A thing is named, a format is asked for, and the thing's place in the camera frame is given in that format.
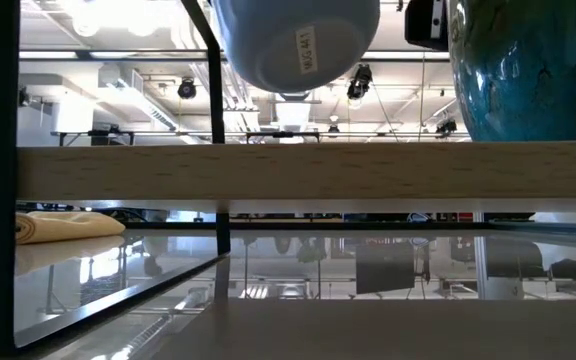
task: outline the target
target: folded fabric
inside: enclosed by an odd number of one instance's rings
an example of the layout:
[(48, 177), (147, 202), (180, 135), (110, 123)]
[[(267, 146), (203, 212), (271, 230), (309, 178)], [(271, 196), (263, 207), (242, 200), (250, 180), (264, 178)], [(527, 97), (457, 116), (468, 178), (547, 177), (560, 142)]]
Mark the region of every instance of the folded fabric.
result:
[(125, 226), (95, 212), (41, 212), (17, 214), (17, 245), (121, 234)]
[(15, 253), (15, 275), (27, 274), (72, 258), (93, 257), (123, 243), (124, 238), (121, 236), (105, 236), (18, 246)]

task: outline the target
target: wooden shelf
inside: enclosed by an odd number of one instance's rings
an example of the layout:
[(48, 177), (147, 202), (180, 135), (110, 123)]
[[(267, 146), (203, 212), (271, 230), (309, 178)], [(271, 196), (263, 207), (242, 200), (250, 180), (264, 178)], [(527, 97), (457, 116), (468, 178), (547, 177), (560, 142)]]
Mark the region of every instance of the wooden shelf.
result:
[(18, 198), (231, 212), (576, 211), (576, 142), (20, 148)]

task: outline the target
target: white ceiling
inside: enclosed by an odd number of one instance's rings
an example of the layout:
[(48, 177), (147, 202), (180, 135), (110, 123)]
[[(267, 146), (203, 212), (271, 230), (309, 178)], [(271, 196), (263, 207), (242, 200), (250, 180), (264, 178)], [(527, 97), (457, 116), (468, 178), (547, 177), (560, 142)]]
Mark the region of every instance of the white ceiling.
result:
[[(73, 30), (72, 18), (62, 11), (56, 0), (36, 1), (23, 0), (21, 48), (23, 49), (155, 49), (173, 50), (175, 45), (170, 37), (170, 26), (176, 19), (162, 18), (152, 35), (138, 37), (125, 28), (102, 28), (92, 37), (82, 37)], [(407, 44), (404, 39), (404, 13), (396, 11), (393, 1), (384, 1), (378, 33), (371, 45), (371, 50), (422, 50)], [(171, 9), (180, 7), (179, 0), (153, 0), (153, 7), (163, 13), (173, 13)], [(105, 101), (104, 94), (98, 89), (97, 73), (101, 62), (22, 62), (21, 73), (59, 74), (88, 93)], [(165, 109), (178, 117), (186, 129), (207, 130), (210, 128), (210, 99), (202, 87), (192, 100), (180, 100), (176, 94), (181, 77), (192, 76), (193, 72), (187, 62), (121, 62), (124, 70), (136, 69), (144, 76), (145, 91), (159, 101)], [(311, 107), (309, 128), (327, 130), (330, 116), (339, 117), (340, 130), (352, 132), (388, 131), (387, 114), (393, 129), (403, 132), (419, 132), (420, 122), (428, 124), (426, 129), (434, 132), (434, 123), (438, 119), (432, 115), (445, 105), (453, 102), (454, 89), (451, 67), (448, 63), (411, 62), (375, 62), (370, 63), (373, 71), (374, 87), (363, 99), (361, 108), (349, 109), (345, 92), (346, 81), (354, 73), (350, 70), (334, 82), (332, 91), (328, 88), (315, 90), (314, 99), (321, 101)], [(272, 94), (249, 86), (249, 92), (256, 106), (259, 107), (259, 123), (268, 125), (272, 120), (273, 106), (268, 102)], [(132, 112), (118, 110), (127, 116), (118, 120), (124, 128), (150, 130), (143, 116), (133, 116)], [(455, 104), (448, 108), (458, 119), (458, 132), (464, 133), (465, 127), (460, 123), (460, 115)], [(393, 138), (374, 138), (373, 141), (393, 141)], [(348, 141), (338, 138), (336, 141)]]

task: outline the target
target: ceiling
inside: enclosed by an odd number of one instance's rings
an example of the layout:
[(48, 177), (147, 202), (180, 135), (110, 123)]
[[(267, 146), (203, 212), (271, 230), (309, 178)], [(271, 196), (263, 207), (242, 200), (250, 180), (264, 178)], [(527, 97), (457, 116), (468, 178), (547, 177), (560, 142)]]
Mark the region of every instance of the ceiling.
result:
[[(154, 31), (148, 36), (134, 35), (126, 28), (130, 25), (132, 13), (126, 13), (122, 6), (112, 4), (109, 11), (113, 18), (112, 24), (102, 26), (92, 36), (82, 36), (75, 29), (74, 15), (68, 10), (68, 3), (81, 0), (22, 0), (21, 48), (34, 51), (22, 57), (20, 72), (24, 74), (58, 74), (91, 94), (97, 103), (104, 103), (106, 108), (117, 111), (114, 120), (122, 129), (138, 131), (155, 130), (153, 122), (147, 114), (131, 110), (131, 104), (117, 103), (107, 96), (107, 89), (100, 87), (98, 72), (104, 65), (104, 59), (81, 61), (80, 59), (59, 59), (54, 61), (55, 50), (131, 50), (130, 55), (139, 55), (139, 50), (158, 51), (161, 57), (165, 51), (179, 50), (171, 37), (171, 28), (181, 28), (182, 38), (191, 38), (199, 44), (195, 48), (203, 48), (199, 36), (193, 38), (193, 33), (183, 24), (187, 21), (185, 10), (179, 0), (127, 0), (141, 1), (146, 13), (150, 13)], [(404, 39), (404, 13), (397, 12), (396, 1), (382, 1), (381, 20), (377, 35), (370, 46), (370, 51), (381, 53), (391, 58), (392, 62), (380, 60), (368, 62), (372, 72), (374, 86), (363, 98), (361, 107), (353, 109), (346, 98), (347, 82), (355, 69), (327, 87), (314, 89), (310, 100), (310, 111), (307, 112), (308, 123), (302, 130), (327, 131), (331, 125), (331, 116), (338, 117), (338, 126), (342, 132), (375, 132), (395, 131), (400, 134), (395, 137), (338, 137), (326, 141), (469, 141), (466, 129), (461, 120), (459, 109), (455, 103), (455, 93), (450, 64), (447, 57), (442, 60), (423, 62), (423, 49), (409, 45)], [(112, 52), (109, 55), (121, 57), (125, 54)], [(41, 61), (42, 57), (50, 60)], [(144, 79), (144, 93), (154, 100), (183, 130), (210, 129), (210, 98), (205, 88), (198, 81), (197, 96), (192, 100), (181, 100), (177, 88), (182, 77), (195, 75), (192, 63), (176, 59), (170, 61), (158, 58), (158, 61), (138, 61), (132, 59), (113, 59), (122, 71), (129, 74), (132, 70)], [(225, 85), (233, 91), (233, 81), (227, 76)], [(259, 109), (258, 124), (255, 129), (270, 130), (277, 125), (276, 97), (253, 86), (247, 85), (247, 91), (255, 108)], [(433, 133), (436, 123), (450, 116), (457, 121), (455, 136), (448, 139), (435, 139)], [(226, 124), (227, 131), (238, 131), (242, 127)]]

